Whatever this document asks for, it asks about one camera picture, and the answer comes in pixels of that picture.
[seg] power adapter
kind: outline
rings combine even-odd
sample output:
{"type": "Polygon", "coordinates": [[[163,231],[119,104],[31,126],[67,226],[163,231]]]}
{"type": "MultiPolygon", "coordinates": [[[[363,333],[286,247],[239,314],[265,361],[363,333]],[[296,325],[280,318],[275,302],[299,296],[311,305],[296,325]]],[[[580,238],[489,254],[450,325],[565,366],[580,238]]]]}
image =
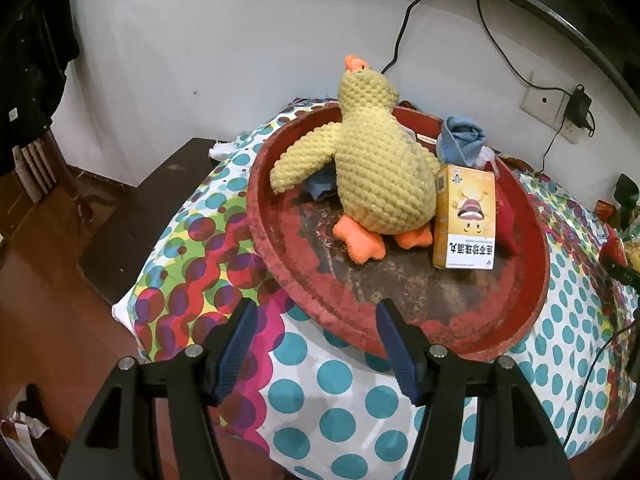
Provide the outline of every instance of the power adapter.
{"type": "Polygon", "coordinates": [[[569,97],[569,102],[564,111],[564,117],[578,126],[578,128],[587,128],[591,131],[592,127],[587,121],[590,106],[591,98],[585,93],[584,86],[578,85],[575,87],[574,93],[569,97]]]}

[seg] dark wooden table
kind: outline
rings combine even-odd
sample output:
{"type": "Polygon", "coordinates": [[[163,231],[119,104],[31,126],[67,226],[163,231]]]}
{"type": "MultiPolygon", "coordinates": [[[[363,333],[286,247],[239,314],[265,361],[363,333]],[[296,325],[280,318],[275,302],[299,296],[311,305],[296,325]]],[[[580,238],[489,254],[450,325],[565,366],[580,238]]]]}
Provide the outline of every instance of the dark wooden table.
{"type": "Polygon", "coordinates": [[[79,260],[86,280],[109,303],[135,284],[149,253],[175,212],[217,163],[216,143],[191,139],[132,190],[94,234],[79,260]]]}

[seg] polka dot fabric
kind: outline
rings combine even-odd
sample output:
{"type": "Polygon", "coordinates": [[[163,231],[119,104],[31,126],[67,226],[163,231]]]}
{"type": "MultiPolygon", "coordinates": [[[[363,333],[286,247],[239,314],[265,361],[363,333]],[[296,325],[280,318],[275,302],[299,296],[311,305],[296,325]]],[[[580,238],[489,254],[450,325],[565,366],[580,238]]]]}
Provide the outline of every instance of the polka dot fabric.
{"type": "MultiPolygon", "coordinates": [[[[184,203],[123,298],[141,354],[171,357],[231,313],[246,296],[260,305],[257,335],[220,423],[302,479],[401,480],[425,415],[403,397],[388,361],[322,329],[295,305],[255,254],[246,223],[248,173],[264,140],[328,100],[299,100],[239,136],[236,150],[184,203]]],[[[605,233],[557,184],[519,175],[547,226],[548,296],[531,332],[510,355],[566,436],[586,373],[637,298],[613,286],[596,264],[605,233]]],[[[634,386],[625,374],[625,338],[607,349],[589,377],[568,444],[570,456],[604,434],[634,386]]],[[[454,480],[466,480],[476,430],[466,399],[454,480]]]]}

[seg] rolled blue sock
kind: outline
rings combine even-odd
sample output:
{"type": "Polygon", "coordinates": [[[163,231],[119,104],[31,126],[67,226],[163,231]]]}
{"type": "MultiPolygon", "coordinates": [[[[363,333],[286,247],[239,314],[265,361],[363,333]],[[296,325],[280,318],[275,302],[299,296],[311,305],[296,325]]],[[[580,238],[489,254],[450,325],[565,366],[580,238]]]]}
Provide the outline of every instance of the rolled blue sock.
{"type": "Polygon", "coordinates": [[[443,164],[470,168],[478,158],[486,135],[482,126],[465,116],[449,116],[442,123],[436,155],[443,164]]]}

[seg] orange duck beak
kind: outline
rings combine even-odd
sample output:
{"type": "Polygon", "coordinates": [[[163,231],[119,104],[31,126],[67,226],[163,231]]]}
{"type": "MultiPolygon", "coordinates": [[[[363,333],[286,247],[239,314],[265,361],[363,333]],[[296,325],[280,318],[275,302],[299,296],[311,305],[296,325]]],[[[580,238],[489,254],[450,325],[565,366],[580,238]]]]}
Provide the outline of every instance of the orange duck beak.
{"type": "Polygon", "coordinates": [[[346,67],[346,72],[357,72],[358,70],[371,68],[369,63],[361,60],[358,56],[347,56],[344,58],[344,65],[346,67]]]}

